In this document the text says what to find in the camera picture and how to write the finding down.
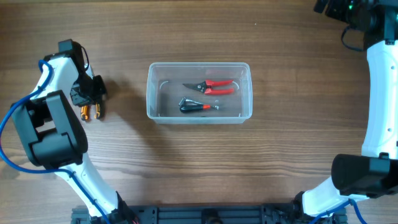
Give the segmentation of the orange black pliers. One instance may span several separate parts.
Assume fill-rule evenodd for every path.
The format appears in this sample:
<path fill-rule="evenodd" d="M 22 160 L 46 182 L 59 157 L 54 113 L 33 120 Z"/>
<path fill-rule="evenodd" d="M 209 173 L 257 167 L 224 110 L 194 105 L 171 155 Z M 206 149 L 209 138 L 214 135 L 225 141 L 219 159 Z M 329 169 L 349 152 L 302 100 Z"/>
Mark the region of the orange black pliers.
<path fill-rule="evenodd" d="M 89 121 L 91 116 L 91 105 L 86 105 L 80 108 L 80 119 L 82 121 Z M 102 102 L 97 102 L 95 103 L 95 113 L 94 113 L 94 119 L 101 120 L 104 118 L 105 112 L 104 112 L 104 103 Z"/>

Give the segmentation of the black red precision screwdriver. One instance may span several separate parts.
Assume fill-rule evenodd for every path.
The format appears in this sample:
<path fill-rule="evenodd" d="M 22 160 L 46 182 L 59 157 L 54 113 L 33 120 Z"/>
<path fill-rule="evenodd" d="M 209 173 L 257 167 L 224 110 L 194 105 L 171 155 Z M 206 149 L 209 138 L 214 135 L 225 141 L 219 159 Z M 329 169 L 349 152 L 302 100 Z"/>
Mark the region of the black red precision screwdriver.
<path fill-rule="evenodd" d="M 180 107 L 180 111 L 182 113 L 191 113 L 197 111 L 204 111 L 204 110 L 219 110 L 219 106 L 211 106 L 211 105 L 183 105 Z"/>

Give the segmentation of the red handled snips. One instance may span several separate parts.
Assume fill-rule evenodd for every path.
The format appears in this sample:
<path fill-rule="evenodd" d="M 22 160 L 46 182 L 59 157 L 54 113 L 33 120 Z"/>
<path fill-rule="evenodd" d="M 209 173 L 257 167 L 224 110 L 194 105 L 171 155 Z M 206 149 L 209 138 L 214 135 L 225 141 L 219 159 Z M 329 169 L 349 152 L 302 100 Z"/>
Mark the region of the red handled snips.
<path fill-rule="evenodd" d="M 199 91 L 204 95 L 229 95 L 234 93 L 234 88 L 218 89 L 218 87 L 230 85 L 232 84 L 232 82 L 233 80 L 222 80 L 222 81 L 205 80 L 201 83 L 184 83 L 183 86 L 191 90 Z"/>

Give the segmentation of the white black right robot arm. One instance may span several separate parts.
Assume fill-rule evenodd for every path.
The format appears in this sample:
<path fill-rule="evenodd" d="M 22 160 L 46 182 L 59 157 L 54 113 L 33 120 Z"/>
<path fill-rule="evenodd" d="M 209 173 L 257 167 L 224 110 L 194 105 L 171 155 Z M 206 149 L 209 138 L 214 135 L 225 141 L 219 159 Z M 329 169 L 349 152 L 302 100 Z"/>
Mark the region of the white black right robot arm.
<path fill-rule="evenodd" d="M 331 176 L 295 199 L 316 223 L 347 205 L 397 193 L 397 1 L 321 0 L 313 10 L 363 32 L 370 73 L 369 118 L 361 155 L 338 154 Z"/>

